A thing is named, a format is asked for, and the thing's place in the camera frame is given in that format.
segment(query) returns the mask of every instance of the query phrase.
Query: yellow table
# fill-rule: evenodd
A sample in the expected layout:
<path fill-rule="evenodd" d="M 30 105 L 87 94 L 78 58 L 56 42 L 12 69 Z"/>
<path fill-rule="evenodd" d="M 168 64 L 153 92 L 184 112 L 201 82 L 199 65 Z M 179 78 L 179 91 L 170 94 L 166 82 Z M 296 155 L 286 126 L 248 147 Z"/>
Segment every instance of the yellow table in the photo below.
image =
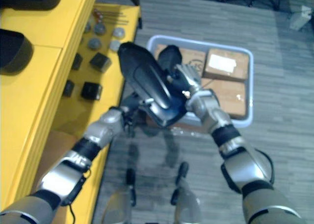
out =
<path fill-rule="evenodd" d="M 118 55 L 109 49 L 109 43 L 115 39 L 112 38 L 115 27 L 125 29 L 126 35 L 124 39 L 120 40 L 121 43 L 132 41 L 139 17 L 139 7 L 137 6 L 96 4 L 94 7 L 100 11 L 110 11 L 112 14 L 118 15 L 111 17 L 111 23 L 105 22 L 106 33 L 103 36 L 97 36 L 93 32 L 83 34 L 83 41 L 78 48 L 78 53 L 83 57 L 83 61 L 80 69 L 78 71 L 71 70 L 68 77 L 75 84 L 72 95 L 71 97 L 61 98 L 52 124 L 52 129 L 75 135 L 78 138 L 82 137 L 83 132 L 90 123 L 97 120 L 111 106 L 119 103 L 123 76 L 120 72 Z M 120 24 L 121 20 L 128 21 L 127 25 L 117 25 Z M 90 22 L 93 28 L 95 19 L 91 17 Z M 92 51 L 87 48 L 89 39 L 93 37 L 100 39 L 102 43 L 100 50 Z M 112 62 L 105 73 L 93 69 L 89 64 L 89 61 L 97 52 L 106 55 Z M 100 100 L 85 100 L 80 96 L 84 82 L 94 82 L 102 85 L 103 90 Z M 90 223 L 92 219 L 108 147 L 102 150 L 93 161 L 92 174 L 73 203 L 73 210 L 77 218 L 76 223 L 78 224 Z M 72 223 L 72 216 L 69 211 L 66 223 Z"/>
<path fill-rule="evenodd" d="M 22 32 L 34 45 L 34 54 L 30 63 L 18 75 L 0 76 L 1 210 L 27 195 L 31 190 L 64 84 L 69 76 L 94 1 L 61 0 L 57 7 L 49 11 L 2 10 L 1 28 Z M 109 5 L 108 8 L 117 9 L 117 6 Z M 138 7 L 129 8 L 131 10 L 126 10 L 126 13 L 135 18 L 132 18 L 134 22 L 129 22 L 126 27 L 127 36 L 124 40 L 134 38 L 139 13 Z M 117 57 L 108 54 L 110 55 L 113 55 L 111 58 L 115 64 L 99 81 L 106 80 L 111 84 L 117 84 L 119 89 L 123 80 L 117 66 Z M 81 128 L 85 127 L 89 120 L 97 118 L 98 112 L 103 112 L 107 106 L 118 103 L 119 96 L 110 93 L 111 84 L 103 84 L 106 105 L 100 105 L 100 101 L 95 104 L 95 107 L 90 106 L 90 116 L 86 118 L 85 124 L 80 125 Z M 66 103 L 62 100 L 60 107 L 64 105 Z M 99 163 L 103 164 L 104 158 L 105 151 L 97 157 L 93 168 L 99 166 Z M 95 172 L 89 182 L 97 185 L 100 181 L 97 176 L 99 173 Z M 86 184 L 84 189 L 93 197 L 93 202 L 98 188 L 89 189 Z M 93 207 L 93 204 L 87 205 L 86 200 L 83 203 L 88 208 Z M 85 215 L 83 221 L 78 223 L 85 223 L 86 220 L 91 219 L 90 212 L 82 212 L 82 215 Z"/>

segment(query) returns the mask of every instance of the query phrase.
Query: gray plastic bin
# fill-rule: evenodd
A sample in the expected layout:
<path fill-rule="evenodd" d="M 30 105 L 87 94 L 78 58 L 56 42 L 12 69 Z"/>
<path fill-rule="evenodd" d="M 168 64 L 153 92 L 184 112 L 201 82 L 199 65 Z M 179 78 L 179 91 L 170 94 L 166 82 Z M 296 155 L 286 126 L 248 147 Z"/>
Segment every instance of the gray plastic bin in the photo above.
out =
<path fill-rule="evenodd" d="M 151 53 L 154 53 L 158 44 L 176 45 L 180 48 L 199 50 L 199 51 L 204 51 L 206 53 L 209 51 L 210 48 L 219 48 L 219 49 L 238 51 L 238 52 L 243 52 L 243 53 L 248 54 L 249 55 L 248 79 L 244 82 L 245 87 L 246 87 L 246 109 L 247 109 L 246 116 L 242 120 L 232 119 L 232 122 L 235 125 L 235 127 L 238 127 L 238 128 L 247 127 L 252 123 L 254 58 L 253 58 L 253 54 L 249 50 L 234 47 L 234 46 L 213 44 L 213 43 L 208 43 L 208 42 L 195 41 L 195 40 L 183 39 L 183 38 L 166 36 L 166 35 L 153 36 L 152 38 L 149 39 L 146 48 Z M 182 119 L 179 120 L 179 122 L 190 124 L 190 125 L 195 125 L 195 126 L 201 126 L 200 120 L 191 112 L 186 113 L 186 115 L 183 116 Z"/>

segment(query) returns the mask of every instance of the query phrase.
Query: silver arm segment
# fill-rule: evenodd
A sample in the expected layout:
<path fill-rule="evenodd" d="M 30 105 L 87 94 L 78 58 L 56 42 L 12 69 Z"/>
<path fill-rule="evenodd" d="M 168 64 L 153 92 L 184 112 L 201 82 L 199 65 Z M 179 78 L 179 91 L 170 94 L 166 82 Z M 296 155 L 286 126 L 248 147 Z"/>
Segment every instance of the silver arm segment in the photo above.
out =
<path fill-rule="evenodd" d="M 83 138 L 43 176 L 37 191 L 0 213 L 3 224 L 50 224 L 59 206 L 71 204 L 86 178 L 83 173 L 112 138 L 123 131 L 123 113 L 110 109 L 92 123 Z"/>
<path fill-rule="evenodd" d="M 305 223 L 288 199 L 273 188 L 271 167 L 234 128 L 213 92 L 195 91 L 186 108 L 200 118 L 218 145 L 224 159 L 222 173 L 229 187 L 243 195 L 247 224 Z"/>

